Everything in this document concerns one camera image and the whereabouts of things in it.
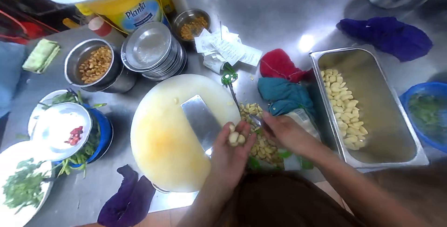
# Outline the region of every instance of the hand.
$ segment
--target hand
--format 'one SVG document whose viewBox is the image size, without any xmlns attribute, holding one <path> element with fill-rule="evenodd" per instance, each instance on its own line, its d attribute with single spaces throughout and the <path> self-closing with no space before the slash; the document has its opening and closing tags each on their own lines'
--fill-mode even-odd
<svg viewBox="0 0 447 227">
<path fill-rule="evenodd" d="M 245 144 L 232 147 L 228 144 L 230 124 L 228 122 L 223 126 L 213 144 L 211 172 L 206 182 L 223 186 L 224 190 L 232 192 L 244 173 L 251 147 L 256 141 L 256 133 L 249 135 L 250 125 L 246 121 L 239 122 L 236 131 L 245 137 Z"/>
<path fill-rule="evenodd" d="M 293 153 L 312 159 L 315 154 L 321 151 L 321 147 L 324 149 L 324 145 L 321 142 L 310 135 L 291 117 L 285 115 L 273 117 L 269 112 L 265 111 L 262 114 L 262 118 L 272 129 L 276 140 Z M 264 133 L 268 138 L 273 138 L 266 130 L 264 130 Z"/>
</svg>

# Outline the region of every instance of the left hand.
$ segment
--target left hand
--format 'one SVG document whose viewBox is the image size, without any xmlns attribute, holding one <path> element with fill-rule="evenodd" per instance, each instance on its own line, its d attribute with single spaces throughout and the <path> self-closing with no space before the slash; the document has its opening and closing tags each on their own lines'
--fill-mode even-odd
<svg viewBox="0 0 447 227">
<path fill-rule="evenodd" d="M 211 171 L 207 183 L 232 193 L 242 178 L 250 150 L 256 141 L 256 133 L 250 135 L 250 125 L 246 121 L 240 121 L 236 131 L 245 137 L 245 144 L 232 147 L 228 144 L 230 124 L 231 122 L 228 122 L 223 126 L 213 144 Z"/>
</svg>

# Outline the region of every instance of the red cap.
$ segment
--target red cap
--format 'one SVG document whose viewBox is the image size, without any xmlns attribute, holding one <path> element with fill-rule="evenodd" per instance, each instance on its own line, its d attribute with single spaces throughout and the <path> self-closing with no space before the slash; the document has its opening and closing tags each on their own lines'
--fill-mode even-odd
<svg viewBox="0 0 447 227">
<path fill-rule="evenodd" d="M 112 26 L 106 23 L 101 17 L 95 17 L 88 23 L 88 28 L 98 36 L 107 36 L 112 31 Z"/>
</svg>

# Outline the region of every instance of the red towel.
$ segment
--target red towel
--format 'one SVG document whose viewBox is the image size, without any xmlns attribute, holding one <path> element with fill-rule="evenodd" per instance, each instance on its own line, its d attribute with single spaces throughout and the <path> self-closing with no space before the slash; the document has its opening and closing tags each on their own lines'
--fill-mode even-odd
<svg viewBox="0 0 447 227">
<path fill-rule="evenodd" d="M 295 67 L 289 55 L 282 49 L 275 49 L 261 58 L 261 76 L 285 78 L 292 83 L 298 83 L 306 73 Z"/>
</svg>

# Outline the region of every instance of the cutting board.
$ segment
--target cutting board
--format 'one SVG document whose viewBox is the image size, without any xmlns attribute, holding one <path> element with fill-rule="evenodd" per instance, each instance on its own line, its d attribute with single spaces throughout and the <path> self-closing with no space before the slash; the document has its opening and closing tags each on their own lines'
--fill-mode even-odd
<svg viewBox="0 0 447 227">
<path fill-rule="evenodd" d="M 205 76 L 184 74 L 152 88 L 141 100 L 131 126 L 131 147 L 144 175 L 171 192 L 200 190 L 210 172 L 205 155 L 180 106 L 199 94 L 221 126 L 240 115 L 231 94 Z"/>
</svg>

